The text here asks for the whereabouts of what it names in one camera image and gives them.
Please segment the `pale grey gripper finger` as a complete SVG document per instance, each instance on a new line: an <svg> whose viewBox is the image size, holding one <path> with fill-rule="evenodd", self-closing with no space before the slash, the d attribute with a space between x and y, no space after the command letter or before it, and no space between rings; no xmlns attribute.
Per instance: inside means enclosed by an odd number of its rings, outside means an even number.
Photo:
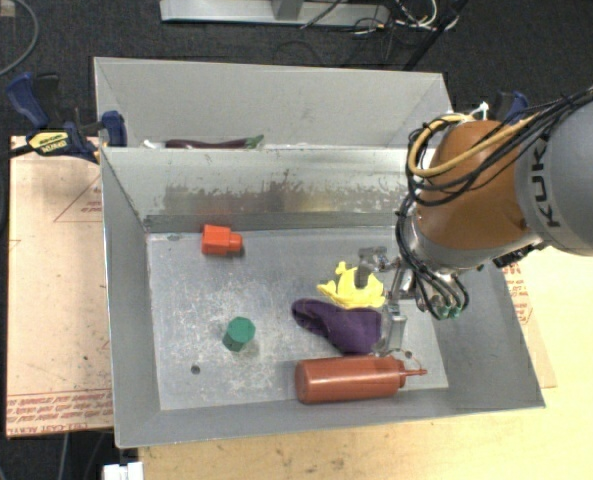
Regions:
<svg viewBox="0 0 593 480"><path fill-rule="evenodd" d="M359 262L354 274L356 288L366 288L372 274L386 272L391 269L391 262L387 257L387 248L384 246L361 248L358 255Z"/></svg>
<svg viewBox="0 0 593 480"><path fill-rule="evenodd" d="M381 334L374 345L374 354L380 357L401 352L408 317L398 304L388 304L381 312Z"/></svg>

